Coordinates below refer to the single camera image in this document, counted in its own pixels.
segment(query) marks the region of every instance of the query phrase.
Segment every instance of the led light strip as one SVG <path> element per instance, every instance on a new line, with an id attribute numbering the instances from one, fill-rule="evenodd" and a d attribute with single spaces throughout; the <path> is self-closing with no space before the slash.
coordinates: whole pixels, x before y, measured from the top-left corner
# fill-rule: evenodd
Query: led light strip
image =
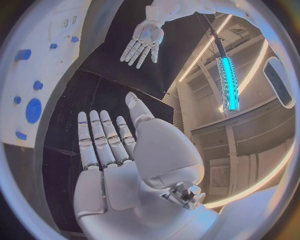
<path id="1" fill-rule="evenodd" d="M 267 175 L 264 179 L 259 181 L 257 184 L 255 184 L 254 186 L 248 188 L 245 191 L 242 191 L 241 193 L 239 193 L 237 195 L 234 195 L 232 197 L 229 197 L 229 198 L 226 198 L 226 199 L 223 199 L 223 200 L 220 200 L 220 201 L 207 203 L 207 204 L 204 204 L 204 206 L 207 209 L 214 209 L 214 208 L 222 207 L 222 206 L 224 206 L 226 204 L 229 204 L 233 201 L 242 199 L 242 198 L 254 193 L 258 189 L 262 188 L 270 180 L 272 180 L 280 172 L 280 170 L 283 169 L 283 167 L 287 164 L 287 162 L 291 159 L 291 157 L 293 156 L 294 150 L 295 150 L 295 145 L 296 145 L 296 141 L 293 142 L 290 150 L 285 155 L 285 157 L 281 160 L 281 162 L 278 164 L 278 166 L 269 175 Z"/>
<path id="2" fill-rule="evenodd" d="M 219 34 L 221 32 L 221 30 L 225 27 L 225 25 L 228 23 L 228 21 L 231 19 L 232 15 L 228 15 L 226 17 L 226 19 L 224 20 L 224 22 L 221 24 L 221 26 L 217 29 L 216 33 Z M 201 56 L 204 54 L 204 52 L 208 49 L 208 47 L 210 46 L 210 44 L 214 41 L 215 37 L 212 36 L 210 38 L 210 40 L 208 41 L 208 43 L 204 46 L 204 48 L 202 49 L 202 51 L 199 53 L 199 55 L 194 59 L 194 61 L 191 63 L 191 65 L 187 68 L 187 70 L 183 73 L 183 75 L 181 76 L 181 78 L 179 79 L 179 82 L 181 83 L 182 80 L 188 75 L 188 73 L 192 70 L 192 68 L 196 65 L 196 63 L 198 62 L 198 60 L 201 58 Z"/>
<path id="3" fill-rule="evenodd" d="M 254 77 L 255 73 L 257 72 L 257 70 L 259 69 L 260 65 L 262 64 L 264 57 L 267 53 L 267 49 L 268 49 L 268 41 L 265 39 L 262 45 L 262 48 L 260 50 L 260 53 L 255 61 L 255 63 L 253 64 L 251 70 L 248 72 L 247 76 L 244 78 L 244 80 L 241 82 L 241 84 L 238 86 L 237 90 L 238 90 L 238 95 L 240 95 L 245 88 L 247 87 L 247 85 L 250 83 L 250 81 L 252 80 L 252 78 Z M 223 105 L 220 106 L 219 111 L 221 113 L 223 113 Z"/>

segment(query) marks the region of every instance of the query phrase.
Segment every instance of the blue knob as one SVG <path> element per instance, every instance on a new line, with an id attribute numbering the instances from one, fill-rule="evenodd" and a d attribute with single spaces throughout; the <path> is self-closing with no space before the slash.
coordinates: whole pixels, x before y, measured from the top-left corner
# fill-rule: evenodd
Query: blue knob
<path id="1" fill-rule="evenodd" d="M 15 96 L 13 101 L 15 104 L 20 104 L 21 103 L 22 98 L 20 96 Z"/>
<path id="2" fill-rule="evenodd" d="M 24 133 L 21 133 L 19 131 L 15 131 L 15 135 L 18 139 L 21 139 L 21 140 L 26 140 L 27 139 L 27 135 L 24 134 Z"/>
<path id="3" fill-rule="evenodd" d="M 41 90 L 43 88 L 43 84 L 40 81 L 35 81 L 33 84 L 33 89 L 34 90 Z"/>
<path id="4" fill-rule="evenodd" d="M 73 43 L 77 43 L 79 41 L 79 38 L 76 36 L 72 36 L 72 40 Z"/>
<path id="5" fill-rule="evenodd" d="M 30 100 L 26 107 L 26 119 L 30 124 L 35 124 L 42 114 L 42 103 L 37 98 Z"/>
<path id="6" fill-rule="evenodd" d="M 51 48 L 51 49 L 56 49 L 57 47 L 58 47 L 58 45 L 55 44 L 55 43 L 52 43 L 52 44 L 50 45 L 50 48 Z"/>
<path id="7" fill-rule="evenodd" d="M 31 56 L 31 50 L 30 49 L 24 49 L 17 52 L 16 56 L 14 57 L 15 61 L 19 60 L 27 60 Z"/>

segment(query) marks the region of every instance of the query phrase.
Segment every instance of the blue dot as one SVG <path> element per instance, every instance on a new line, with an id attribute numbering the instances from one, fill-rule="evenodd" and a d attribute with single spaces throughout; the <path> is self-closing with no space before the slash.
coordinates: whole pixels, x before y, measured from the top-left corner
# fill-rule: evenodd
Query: blue dot
<path id="1" fill-rule="evenodd" d="M 20 104 L 21 103 L 22 98 L 20 96 L 15 96 L 13 101 L 15 104 Z"/>
<path id="2" fill-rule="evenodd" d="M 26 107 L 26 119 L 30 124 L 35 124 L 42 114 L 42 103 L 37 98 L 30 100 Z"/>
<path id="3" fill-rule="evenodd" d="M 73 43 L 77 43 L 79 41 L 79 38 L 76 36 L 72 36 L 72 40 Z"/>
<path id="4" fill-rule="evenodd" d="M 43 84 L 40 81 L 35 81 L 33 84 L 33 89 L 34 90 L 41 90 L 43 88 Z"/>
<path id="5" fill-rule="evenodd" d="M 24 49 L 17 52 L 16 56 L 14 57 L 15 61 L 19 60 L 28 60 L 31 56 L 31 50 L 30 49 Z"/>
<path id="6" fill-rule="evenodd" d="M 57 47 L 58 47 L 58 45 L 55 44 L 55 43 L 52 43 L 52 44 L 50 45 L 50 48 L 51 48 L 51 49 L 56 49 Z"/>
<path id="7" fill-rule="evenodd" d="M 26 140 L 27 139 L 27 135 L 24 134 L 24 133 L 21 133 L 19 131 L 15 131 L 15 135 L 18 139 L 21 139 L 21 140 Z"/>

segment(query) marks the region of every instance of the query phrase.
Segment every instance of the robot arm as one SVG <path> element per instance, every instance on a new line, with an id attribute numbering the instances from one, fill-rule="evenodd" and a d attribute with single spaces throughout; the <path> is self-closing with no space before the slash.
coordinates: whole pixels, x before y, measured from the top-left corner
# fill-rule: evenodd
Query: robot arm
<path id="1" fill-rule="evenodd" d="M 196 185 L 204 166 L 198 151 L 176 127 L 154 118 L 134 93 L 127 94 L 125 103 L 136 142 L 121 116 L 116 120 L 119 137 L 107 111 L 91 111 L 91 139 L 87 115 L 78 115 L 84 169 L 74 194 L 78 224 L 89 239 L 167 239 L 205 216 L 206 227 L 199 230 L 204 234 L 217 214 L 201 205 L 205 194 Z"/>
<path id="2" fill-rule="evenodd" d="M 257 26 L 251 16 L 230 0 L 154 0 L 150 6 L 146 6 L 146 19 L 135 28 L 132 40 L 125 48 L 120 61 L 128 62 L 131 66 L 141 54 L 136 64 L 136 68 L 139 69 L 151 50 L 151 59 L 156 63 L 159 45 L 164 37 L 162 25 L 167 21 L 186 17 L 195 12 L 232 14 Z"/>

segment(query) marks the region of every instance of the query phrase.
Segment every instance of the black panel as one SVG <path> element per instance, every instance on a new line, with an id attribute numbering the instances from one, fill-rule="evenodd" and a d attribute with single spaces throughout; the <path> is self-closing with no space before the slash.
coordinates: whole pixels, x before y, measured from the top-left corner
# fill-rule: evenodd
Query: black panel
<path id="1" fill-rule="evenodd" d="M 136 89 L 100 75 L 78 70 L 59 98 L 47 130 L 42 174 L 44 191 L 52 217 L 61 230 L 80 232 L 73 196 L 82 165 L 78 146 L 78 113 L 107 110 L 117 129 L 116 118 L 123 116 L 135 134 L 125 96 L 134 92 L 156 118 L 173 122 L 173 108 Z"/>
<path id="2" fill-rule="evenodd" d="M 292 98 L 273 66 L 268 62 L 263 71 L 271 82 L 283 105 L 288 106 L 291 104 Z"/>
<path id="3" fill-rule="evenodd" d="M 145 19 L 145 6 L 152 0 L 125 0 L 113 19 L 105 42 L 81 65 L 81 68 L 112 78 L 142 92 L 162 99 L 183 65 L 205 34 L 196 15 L 166 22 L 159 46 L 158 62 L 147 56 L 140 69 L 120 62 L 137 24 Z M 210 22 L 214 15 L 208 15 Z"/>

